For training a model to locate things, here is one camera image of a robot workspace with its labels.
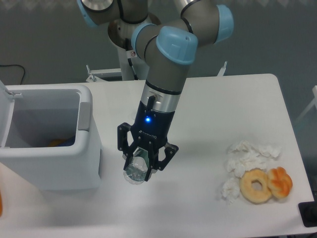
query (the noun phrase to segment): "black cable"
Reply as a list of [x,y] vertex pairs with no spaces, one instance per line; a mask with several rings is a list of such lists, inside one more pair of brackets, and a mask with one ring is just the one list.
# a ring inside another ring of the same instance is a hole
[[312,238],[312,237],[314,237],[315,235],[317,235],[317,232],[310,234],[310,235],[307,236],[306,238]]
[[24,80],[24,76],[25,76],[25,68],[22,65],[19,64],[0,64],[0,67],[19,67],[21,69],[23,69],[23,75],[20,81],[20,85],[22,85],[23,80]]

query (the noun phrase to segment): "white table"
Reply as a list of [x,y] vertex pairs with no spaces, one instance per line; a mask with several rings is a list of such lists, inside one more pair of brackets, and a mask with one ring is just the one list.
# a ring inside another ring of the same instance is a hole
[[[144,81],[88,83],[103,142],[102,185],[80,191],[39,191],[4,166],[0,237],[165,238],[260,237],[316,232],[305,228],[297,204],[312,201],[303,162],[275,76],[190,78],[168,138],[180,150],[149,182],[123,177],[117,126],[133,123]],[[293,190],[283,201],[254,205],[221,198],[226,149],[248,140],[278,144]]]

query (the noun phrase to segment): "orange object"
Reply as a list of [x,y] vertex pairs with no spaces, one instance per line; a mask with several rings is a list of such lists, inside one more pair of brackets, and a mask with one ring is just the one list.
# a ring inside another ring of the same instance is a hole
[[[262,185],[262,189],[255,190],[252,187],[253,182],[259,182]],[[240,179],[240,190],[242,195],[253,203],[266,202],[272,196],[271,191],[267,187],[267,175],[262,170],[245,172]]]
[[277,167],[267,172],[267,186],[271,189],[273,196],[277,198],[287,197],[290,193],[293,182],[283,167]]

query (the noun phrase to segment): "clear plastic bottle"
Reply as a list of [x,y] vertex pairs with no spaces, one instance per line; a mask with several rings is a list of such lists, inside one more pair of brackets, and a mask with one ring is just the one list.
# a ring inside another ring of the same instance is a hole
[[149,167],[149,154],[147,150],[140,147],[133,155],[131,163],[123,172],[124,178],[130,184],[141,184],[144,182]]

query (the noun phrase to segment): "blue joint cap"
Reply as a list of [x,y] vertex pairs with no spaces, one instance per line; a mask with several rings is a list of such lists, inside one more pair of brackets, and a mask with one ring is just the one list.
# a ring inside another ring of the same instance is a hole
[[159,51],[171,61],[187,65],[195,60],[197,37],[187,31],[164,26],[157,37]]
[[79,9],[80,9],[80,12],[81,14],[83,15],[83,18],[85,19],[85,22],[87,23],[87,25],[89,27],[97,27],[98,25],[96,23],[94,23],[92,21],[92,19],[90,18],[90,16],[87,14],[84,6],[82,5],[81,1],[80,0],[77,0],[77,4],[79,6]]
[[234,22],[229,8],[225,5],[217,5],[219,11],[219,31],[215,43],[229,38],[232,35]]
[[137,38],[138,38],[138,35],[139,33],[142,31],[142,29],[148,25],[154,25],[155,24],[151,24],[151,23],[143,23],[141,25],[139,25],[137,28],[135,28],[133,34],[132,34],[132,38],[131,38],[131,45],[132,45],[132,48],[134,49],[134,51],[137,53],[137,56],[138,55],[138,52],[137,52],[137,49],[136,49],[136,42],[137,42]]

